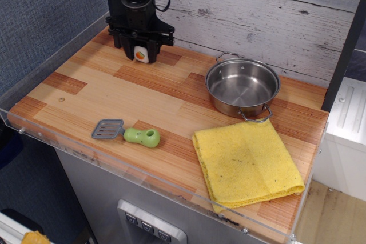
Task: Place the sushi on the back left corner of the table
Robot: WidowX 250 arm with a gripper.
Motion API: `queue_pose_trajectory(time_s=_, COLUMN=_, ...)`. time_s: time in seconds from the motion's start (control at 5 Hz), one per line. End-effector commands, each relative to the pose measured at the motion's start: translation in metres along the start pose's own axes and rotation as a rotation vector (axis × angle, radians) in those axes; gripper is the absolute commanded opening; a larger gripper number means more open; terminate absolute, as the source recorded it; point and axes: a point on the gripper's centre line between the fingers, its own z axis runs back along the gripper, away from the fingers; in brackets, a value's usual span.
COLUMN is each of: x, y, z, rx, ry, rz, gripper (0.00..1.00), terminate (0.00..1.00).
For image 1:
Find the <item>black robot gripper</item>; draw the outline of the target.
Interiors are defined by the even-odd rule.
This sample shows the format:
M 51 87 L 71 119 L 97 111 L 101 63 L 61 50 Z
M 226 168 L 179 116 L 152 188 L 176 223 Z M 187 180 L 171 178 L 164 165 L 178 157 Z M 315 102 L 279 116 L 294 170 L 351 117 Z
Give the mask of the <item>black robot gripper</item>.
M 174 44 L 174 27 L 156 16 L 155 7 L 151 3 L 139 9 L 124 5 L 121 8 L 121 11 L 106 19 L 114 45 L 123 47 L 130 60 L 135 58 L 136 46 L 146 47 L 149 63 L 155 63 L 161 45 Z

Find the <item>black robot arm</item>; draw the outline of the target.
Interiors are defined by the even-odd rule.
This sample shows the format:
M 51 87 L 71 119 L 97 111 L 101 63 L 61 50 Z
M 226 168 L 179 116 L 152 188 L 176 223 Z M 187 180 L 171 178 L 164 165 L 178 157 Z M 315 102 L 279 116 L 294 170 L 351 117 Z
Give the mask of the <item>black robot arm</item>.
M 169 8 L 170 0 L 163 9 L 155 0 L 108 0 L 108 6 L 109 34 L 129 59 L 154 63 L 162 45 L 173 46 L 174 27 L 156 15 Z

